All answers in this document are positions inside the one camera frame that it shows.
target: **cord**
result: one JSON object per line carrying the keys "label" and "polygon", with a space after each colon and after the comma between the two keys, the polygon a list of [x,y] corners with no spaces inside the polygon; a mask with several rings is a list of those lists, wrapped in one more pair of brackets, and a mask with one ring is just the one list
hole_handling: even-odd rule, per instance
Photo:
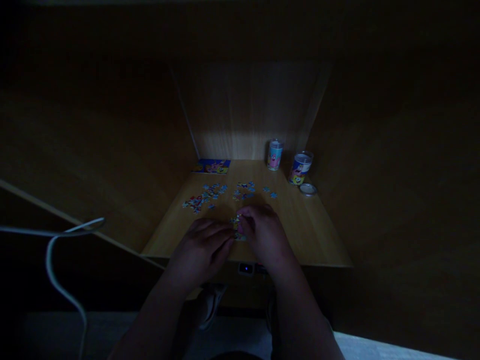
{"label": "cord", "polygon": [[[98,218],[94,221],[87,222],[83,225],[80,225],[80,227],[77,226],[76,228],[81,229],[81,228],[84,228],[84,227],[88,226],[88,224],[98,223],[99,221],[103,221],[103,222],[100,225],[98,225],[98,227],[95,229],[95,231],[96,231],[96,230],[100,229],[105,224],[105,219],[103,217],[100,217],[100,218]],[[13,226],[0,226],[0,231],[7,232],[7,233],[37,235],[37,236],[45,236],[45,237],[59,237],[59,238],[73,238],[73,237],[88,235],[88,234],[92,233],[91,230],[68,233],[66,231],[58,232],[58,231],[49,231],[49,230],[34,230],[34,229],[28,229],[28,228],[23,228],[23,227],[13,227]]]}
{"label": "cord", "polygon": [[[75,232],[78,229],[83,229],[87,226],[90,226],[92,224],[96,224],[96,223],[99,223],[99,222],[101,222],[101,224],[98,225],[94,229]],[[75,306],[76,309],[78,310],[78,312],[80,313],[81,319],[83,321],[83,333],[81,335],[80,350],[78,352],[78,359],[79,360],[82,360],[83,357],[84,357],[85,340],[86,340],[87,331],[88,331],[87,313],[86,313],[84,307],[82,306],[82,304],[72,294],[70,294],[67,290],[65,290],[63,288],[63,286],[60,285],[59,281],[57,280],[57,277],[55,276],[54,268],[53,268],[53,265],[52,265],[52,252],[54,250],[55,242],[57,241],[58,238],[68,238],[68,237],[91,234],[91,233],[96,232],[98,229],[100,229],[104,224],[105,224],[105,218],[99,217],[98,219],[86,222],[86,223],[84,223],[82,225],[79,225],[79,226],[72,227],[71,229],[68,229],[64,232],[55,232],[55,231],[47,231],[47,230],[32,230],[32,229],[18,228],[18,227],[11,227],[11,226],[0,226],[0,231],[2,231],[2,232],[17,233],[17,234],[28,234],[28,235],[38,235],[38,236],[52,236],[52,234],[54,234],[54,236],[48,242],[48,245],[46,247],[46,255],[45,255],[46,273],[47,273],[48,279],[50,280],[53,287],[60,294],[62,294],[69,302],[71,302],[72,305]]]}

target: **wooden wall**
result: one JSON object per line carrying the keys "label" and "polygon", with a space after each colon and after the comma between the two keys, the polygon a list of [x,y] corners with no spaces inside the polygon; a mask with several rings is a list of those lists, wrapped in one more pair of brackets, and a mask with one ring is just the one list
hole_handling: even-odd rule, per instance
{"label": "wooden wall", "polygon": [[187,61],[325,60],[462,47],[478,40],[474,1],[173,1],[38,7],[37,49]]}
{"label": "wooden wall", "polygon": [[330,66],[210,62],[174,74],[201,158],[264,160],[272,138],[284,141],[284,156],[305,149]]}
{"label": "wooden wall", "polygon": [[475,53],[339,59],[308,147],[354,268],[308,269],[335,330],[480,353],[480,79]]}
{"label": "wooden wall", "polygon": [[0,178],[140,252],[197,160],[168,66],[22,47],[8,72]]}

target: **wooden desk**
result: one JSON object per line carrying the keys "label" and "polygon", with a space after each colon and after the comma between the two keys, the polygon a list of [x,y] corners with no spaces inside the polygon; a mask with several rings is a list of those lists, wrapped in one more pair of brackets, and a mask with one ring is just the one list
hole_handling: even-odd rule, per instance
{"label": "wooden desk", "polygon": [[[235,201],[233,192],[237,183],[255,183],[254,196]],[[203,204],[200,214],[195,215],[189,207],[182,204],[192,196],[204,192],[203,185],[220,183],[227,185],[224,194],[218,200]],[[278,194],[270,197],[263,187],[269,187]],[[215,209],[208,205],[215,204]],[[329,215],[318,195],[306,197],[297,186],[290,185],[285,174],[270,171],[262,160],[232,160],[226,175],[192,173],[181,187],[170,208],[156,228],[150,241],[142,251],[149,257],[169,258],[177,244],[195,219],[212,218],[228,222],[236,216],[236,211],[244,205],[270,204],[278,213],[286,235],[298,261],[302,265],[350,267],[352,262],[335,230]],[[257,259],[245,241],[233,244],[230,261],[255,262]]]}

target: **wooden partition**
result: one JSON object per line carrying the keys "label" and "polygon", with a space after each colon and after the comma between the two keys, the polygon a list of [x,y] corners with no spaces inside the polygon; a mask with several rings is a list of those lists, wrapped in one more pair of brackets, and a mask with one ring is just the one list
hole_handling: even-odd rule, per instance
{"label": "wooden partition", "polygon": [[0,178],[140,252],[197,160],[168,66],[26,49],[0,96]]}
{"label": "wooden partition", "polygon": [[307,272],[335,330],[478,356],[477,65],[438,51],[335,64],[310,176],[355,267]]}
{"label": "wooden partition", "polygon": [[178,64],[174,75],[199,156],[265,160],[304,150],[330,75],[319,61]]}

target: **patrick star image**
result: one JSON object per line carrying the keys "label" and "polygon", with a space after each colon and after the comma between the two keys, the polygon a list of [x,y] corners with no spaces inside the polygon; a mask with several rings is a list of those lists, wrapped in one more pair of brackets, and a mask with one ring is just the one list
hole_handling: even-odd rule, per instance
{"label": "patrick star image", "polygon": [[276,169],[276,168],[278,168],[279,163],[280,163],[280,156],[277,157],[276,154],[271,154],[271,156],[270,156],[270,167],[273,168],[273,169]]}

